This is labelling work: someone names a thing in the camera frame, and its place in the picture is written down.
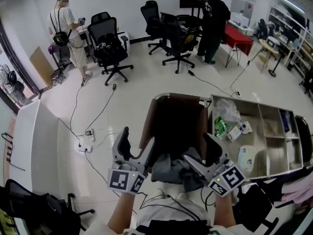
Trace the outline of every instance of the plastic bag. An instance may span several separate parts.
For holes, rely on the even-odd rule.
[[[227,122],[240,122],[240,113],[237,111],[236,104],[232,100],[219,99],[216,102],[217,114],[221,116],[224,121]]]

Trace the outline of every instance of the tile floor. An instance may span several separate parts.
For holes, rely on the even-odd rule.
[[[108,87],[104,86],[106,76],[101,75],[101,68],[90,63],[89,70],[93,72],[93,78],[80,91],[78,105],[72,120],[72,129],[77,135],[84,133],[86,127],[101,112],[112,93],[113,83],[117,84],[111,101],[104,113],[92,125],[95,130],[96,144],[100,144],[87,154],[93,166],[106,178],[107,170],[112,165],[112,144],[115,135],[125,126],[130,129],[130,142],[132,151],[138,151],[138,144],[142,128],[151,99],[165,92],[191,94],[210,97],[211,94],[224,95],[215,87],[191,77],[186,70],[186,64],[182,63],[179,74],[175,74],[177,63],[161,65],[161,61],[167,59],[163,50],[159,49],[152,56],[148,54],[148,42],[131,45],[130,56],[121,62],[121,65],[133,64],[134,69],[123,70],[129,82],[124,83],[118,75],[113,77]],[[250,55],[253,56],[260,47],[255,44]],[[240,65],[232,59],[227,68],[225,61],[229,47],[221,45],[215,56],[214,66],[205,66],[196,57],[196,49],[192,52],[189,60],[196,67],[193,72],[206,81],[214,83],[227,93],[232,93],[229,85],[246,66],[248,57],[241,57]],[[273,68],[274,60],[268,67]],[[303,88],[299,87],[301,77],[293,70],[288,71],[280,65],[273,78],[267,70],[260,73],[261,61],[256,58],[249,65],[242,76],[233,85],[240,90],[242,99],[260,101],[265,104],[279,106],[293,110],[296,114],[304,116],[313,126],[313,105],[311,99],[303,94]],[[66,73],[67,79],[62,85],[58,85],[42,95],[43,103],[57,117],[69,124],[72,111],[75,106],[75,97],[81,84],[81,75],[78,69],[71,69]],[[82,139],[84,143],[90,143],[88,138]],[[68,192],[76,195],[75,207],[78,211],[93,208],[95,215],[88,214],[85,222],[90,224],[96,217],[107,222],[117,203],[117,196],[107,189],[103,179],[91,168],[84,153],[75,151],[77,139],[60,122],[58,139],[59,177],[62,196]],[[158,183],[145,180],[141,190],[145,193],[153,193],[159,187]],[[203,191],[204,197],[209,190]],[[193,193],[195,201],[201,204],[200,191]],[[136,197],[134,210],[138,210],[142,195]],[[279,225],[290,218],[293,206],[272,210],[268,216],[269,221],[279,217]],[[214,207],[209,209],[209,215],[213,220]],[[260,226],[256,234],[263,234],[264,227]]]

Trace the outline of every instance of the red table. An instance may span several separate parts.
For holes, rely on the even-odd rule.
[[[253,45],[252,39],[248,38],[243,33],[241,33],[240,31],[238,31],[237,29],[229,25],[226,25],[223,41],[230,46],[225,67],[227,67],[227,65],[229,64],[230,60],[232,59],[235,53],[237,54],[237,62],[239,65],[241,52],[243,52],[244,54],[248,56]],[[234,48],[235,48],[235,51],[231,56],[231,51]]]

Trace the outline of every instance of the gray cloth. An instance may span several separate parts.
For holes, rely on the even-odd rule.
[[[170,154],[161,154],[152,167],[151,181],[160,181],[177,185],[184,185],[185,192],[197,190],[203,186],[200,176],[183,159],[184,155],[201,161],[196,149],[190,147],[182,153],[181,159],[171,160]]]

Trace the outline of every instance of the person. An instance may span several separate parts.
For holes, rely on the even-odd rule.
[[[32,100],[28,99],[23,91],[24,84],[22,84],[19,79],[15,82],[10,82],[9,80],[10,69],[7,65],[0,65],[0,86],[3,90],[6,90],[10,97],[20,103],[21,105],[28,105]]]
[[[86,74],[87,56],[84,49],[84,42],[81,40],[77,28],[85,22],[75,23],[72,11],[69,9],[69,0],[57,0],[54,9],[48,15],[49,33],[63,31],[69,35],[67,47],[70,49],[70,60],[75,67],[78,67],[85,83],[92,77],[92,72]]]
[[[190,234],[219,234],[219,235],[251,235],[253,234],[242,224],[236,225],[232,211],[231,195],[215,196],[214,226],[210,227],[208,213],[204,208],[188,200],[185,193],[180,193],[174,199],[159,190],[155,197],[148,199],[137,213],[137,227],[131,229],[135,196],[127,193],[120,195],[115,210],[108,222],[104,224],[100,219],[94,221],[84,233],[85,235],[144,235],[151,234],[149,226],[152,222],[163,221],[153,225],[153,234],[186,234],[177,232],[181,222],[193,230]]]
[[[221,0],[204,0],[202,10],[202,38],[199,43],[197,57],[204,64],[213,65],[215,61],[212,58],[221,44],[226,20],[230,19],[230,11]]]

